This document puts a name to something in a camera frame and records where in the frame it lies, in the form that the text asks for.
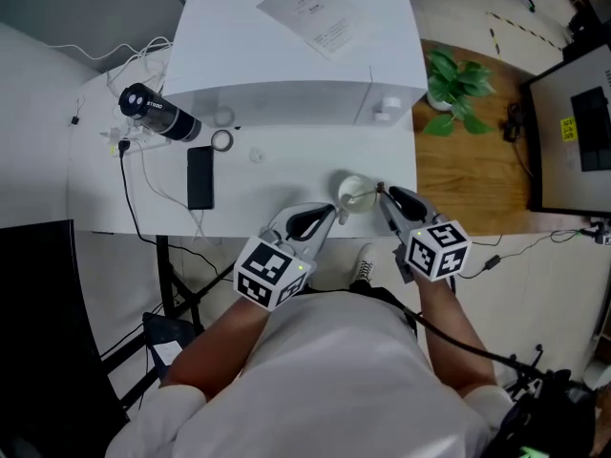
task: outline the yellow label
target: yellow label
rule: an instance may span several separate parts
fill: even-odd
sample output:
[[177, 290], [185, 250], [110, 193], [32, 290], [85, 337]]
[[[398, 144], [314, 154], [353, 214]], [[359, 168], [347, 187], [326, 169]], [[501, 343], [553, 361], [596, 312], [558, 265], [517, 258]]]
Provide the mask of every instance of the yellow label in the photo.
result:
[[564, 142], [577, 140], [577, 122], [574, 117], [563, 118], [560, 121], [560, 131]]

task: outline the wooden table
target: wooden table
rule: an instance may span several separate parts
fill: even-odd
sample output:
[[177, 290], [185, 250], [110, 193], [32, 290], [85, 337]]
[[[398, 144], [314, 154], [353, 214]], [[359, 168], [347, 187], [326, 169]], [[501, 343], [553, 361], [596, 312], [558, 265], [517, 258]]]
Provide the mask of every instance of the wooden table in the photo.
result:
[[[423, 50], [439, 43], [422, 41]], [[422, 134], [439, 114], [423, 98], [412, 109], [415, 130], [418, 193], [450, 219], [458, 220], [472, 236], [548, 232], [587, 227], [584, 218], [527, 210], [530, 178], [519, 163], [514, 146], [503, 140], [507, 106], [519, 101], [518, 86], [532, 77], [494, 58], [452, 48], [456, 60], [477, 61], [493, 71], [496, 94], [472, 97], [475, 114], [498, 132], [471, 135], [461, 122], [448, 137]], [[517, 148], [528, 162], [526, 140]]]

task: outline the floor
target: floor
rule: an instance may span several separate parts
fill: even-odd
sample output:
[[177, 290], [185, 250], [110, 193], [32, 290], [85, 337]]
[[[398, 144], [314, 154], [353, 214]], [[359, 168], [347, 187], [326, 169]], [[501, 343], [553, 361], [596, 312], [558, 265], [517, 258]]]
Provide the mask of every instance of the floor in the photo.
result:
[[[573, 14], [568, 0], [536, 0], [528, 11], [524, 0], [411, 0], [421, 37], [499, 57], [530, 73], [542, 73], [561, 59], [562, 27]], [[491, 29], [500, 49], [498, 56]], [[504, 237], [497, 247], [474, 246], [464, 273], [476, 273], [492, 255], [518, 253], [541, 235]], [[496, 237], [477, 239], [494, 242]], [[203, 253], [219, 268], [240, 253], [244, 239], [174, 239]], [[345, 287], [360, 247], [373, 242], [379, 263], [374, 283], [385, 286], [410, 307], [418, 308], [413, 284], [404, 285], [393, 263], [396, 239], [330, 239], [318, 259], [313, 285]], [[76, 251], [85, 303], [100, 351], [118, 341], [141, 321], [142, 312], [160, 301], [155, 248], [135, 236], [77, 233]], [[172, 262], [192, 289], [213, 278], [199, 258], [173, 252]], [[528, 360], [543, 344], [541, 367], [568, 367], [582, 372], [587, 349], [611, 266], [611, 250], [590, 239], [566, 243], [542, 240], [522, 255], [508, 258], [474, 280], [457, 282], [457, 296], [484, 343], [501, 354]], [[235, 299], [222, 282], [200, 305], [204, 326]], [[419, 338], [424, 345], [424, 338]], [[111, 375], [122, 396], [145, 371], [140, 351]], [[498, 368], [501, 379], [506, 375]]]

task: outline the white table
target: white table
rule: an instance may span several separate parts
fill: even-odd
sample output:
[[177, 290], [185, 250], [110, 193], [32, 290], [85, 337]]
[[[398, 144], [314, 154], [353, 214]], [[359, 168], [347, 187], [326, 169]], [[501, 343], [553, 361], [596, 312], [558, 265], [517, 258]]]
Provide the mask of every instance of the white table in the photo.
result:
[[[151, 59], [165, 62], [169, 52], [157, 52]], [[132, 63], [116, 79], [116, 89], [120, 92], [150, 76], [141, 62]], [[80, 94], [85, 103], [71, 142], [68, 214], [79, 230], [134, 233], [119, 160], [111, 156], [106, 139], [100, 135], [123, 120], [117, 100], [106, 88], [105, 75], [86, 83]], [[257, 235], [286, 206], [311, 201], [334, 203], [339, 183], [354, 173], [387, 185], [416, 189], [411, 113], [390, 129], [273, 126], [231, 132], [233, 148], [227, 153], [215, 152], [214, 156], [215, 208], [206, 211], [203, 218], [206, 236]], [[173, 142], [145, 151], [146, 170], [153, 184], [186, 203], [187, 150], [209, 145], [213, 133], [203, 127], [192, 142]], [[263, 152], [263, 162], [250, 160], [252, 148]], [[193, 236], [196, 226], [189, 214], [146, 185], [140, 154], [128, 155], [124, 162], [142, 234]], [[380, 210], [374, 209], [350, 216], [344, 226], [336, 223], [330, 235], [370, 238], [391, 236], [391, 232]]]

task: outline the white paper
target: white paper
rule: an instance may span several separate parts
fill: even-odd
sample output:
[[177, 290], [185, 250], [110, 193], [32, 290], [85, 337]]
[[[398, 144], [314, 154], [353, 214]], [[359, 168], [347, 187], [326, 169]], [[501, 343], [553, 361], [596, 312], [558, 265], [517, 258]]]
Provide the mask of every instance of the white paper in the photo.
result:
[[328, 59], [363, 42], [369, 19], [348, 0], [265, 0], [257, 8]]
[[153, 349], [157, 352], [163, 364], [170, 365], [182, 351], [178, 341], [171, 341], [170, 343], [154, 344]]

